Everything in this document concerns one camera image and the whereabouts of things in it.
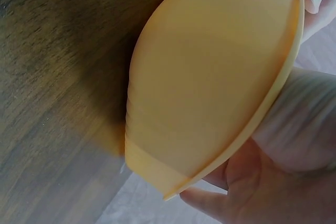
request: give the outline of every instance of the light pink surface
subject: light pink surface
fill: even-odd
[[[300,49],[296,66],[336,74],[336,20]],[[217,190],[199,182],[198,186]],[[132,174],[104,211],[97,224],[213,224],[210,217],[190,208],[178,197],[168,202],[138,175]]]

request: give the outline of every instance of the plastic bowl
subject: plastic bowl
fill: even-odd
[[[125,160],[165,199],[229,159],[286,82],[304,0],[165,0],[135,47]]]

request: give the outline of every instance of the table surface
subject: table surface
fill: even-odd
[[[0,0],[1,223],[94,223],[117,193],[131,54],[161,1]]]

